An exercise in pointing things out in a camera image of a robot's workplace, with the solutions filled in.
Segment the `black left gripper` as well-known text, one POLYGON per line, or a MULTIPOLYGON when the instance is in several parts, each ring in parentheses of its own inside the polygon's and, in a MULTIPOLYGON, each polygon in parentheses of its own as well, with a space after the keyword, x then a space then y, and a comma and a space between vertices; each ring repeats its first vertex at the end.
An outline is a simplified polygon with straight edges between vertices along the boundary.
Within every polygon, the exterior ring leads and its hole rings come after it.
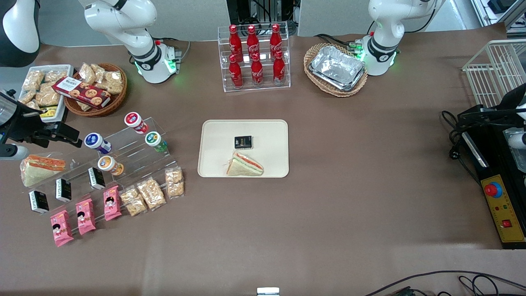
POLYGON ((526 85, 516 87, 503 96, 501 102, 495 109, 469 108, 458 114, 459 126, 505 126, 524 125, 526 113, 517 112, 517 109, 525 109, 526 85))

